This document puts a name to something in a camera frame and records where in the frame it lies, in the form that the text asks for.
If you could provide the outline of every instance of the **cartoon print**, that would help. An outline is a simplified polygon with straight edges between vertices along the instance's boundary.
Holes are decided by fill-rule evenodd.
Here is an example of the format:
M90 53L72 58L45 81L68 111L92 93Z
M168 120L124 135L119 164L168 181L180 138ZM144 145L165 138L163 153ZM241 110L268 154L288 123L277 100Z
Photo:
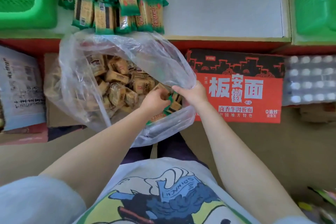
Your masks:
M174 167L158 178L123 179L78 224L245 223L239 217L193 173Z

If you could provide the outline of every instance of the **floor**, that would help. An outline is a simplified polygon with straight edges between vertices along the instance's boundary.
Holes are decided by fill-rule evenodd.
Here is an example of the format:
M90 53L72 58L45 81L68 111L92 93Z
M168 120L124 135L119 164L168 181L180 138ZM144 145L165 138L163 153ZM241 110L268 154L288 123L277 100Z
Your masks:
M335 187L336 125L304 123L299 120L296 109L283 108L281 124L231 123L230 126L295 200L320 201L307 190L308 185L326 189ZM0 185L39 174L93 134L86 129L44 144L0 146ZM182 135L221 184L202 124L194 123Z

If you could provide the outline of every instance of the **dark pants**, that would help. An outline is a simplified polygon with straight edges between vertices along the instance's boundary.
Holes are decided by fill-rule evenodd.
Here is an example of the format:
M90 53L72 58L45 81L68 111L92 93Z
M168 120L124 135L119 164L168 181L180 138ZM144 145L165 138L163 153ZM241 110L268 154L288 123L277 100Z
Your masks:
M133 163L136 161L149 159L152 152L152 145L130 148L121 162L122 164ZM174 134L171 137L157 144L157 158L170 157L179 160L194 160L208 168L206 164L199 161L192 150L187 146L185 140L180 133Z

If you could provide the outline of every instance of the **person's arm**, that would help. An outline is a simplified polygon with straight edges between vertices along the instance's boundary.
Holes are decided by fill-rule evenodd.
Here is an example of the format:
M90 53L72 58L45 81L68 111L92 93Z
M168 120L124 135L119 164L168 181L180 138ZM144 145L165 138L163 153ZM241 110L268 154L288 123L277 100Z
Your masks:
M201 117L221 180L239 204L262 223L274 223L286 216L304 216L272 172L208 102L200 82L191 90L177 86L173 89Z
M161 99L162 93L151 91L138 109L64 154L40 175L63 180L90 207L148 120L170 104Z

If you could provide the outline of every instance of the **plastic bag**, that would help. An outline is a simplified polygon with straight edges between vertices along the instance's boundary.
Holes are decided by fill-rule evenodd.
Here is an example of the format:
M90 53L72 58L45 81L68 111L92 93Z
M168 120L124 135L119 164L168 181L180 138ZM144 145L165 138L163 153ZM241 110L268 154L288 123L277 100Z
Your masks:
M59 65L46 75L44 93L68 115L99 132L128 115L116 113L109 119L87 56L106 54L131 60L159 82L191 89L196 75L181 52L157 33L135 32L125 36L94 35L83 30L66 36L59 45ZM193 124L195 109L183 108L149 124L137 136L132 147L162 141Z

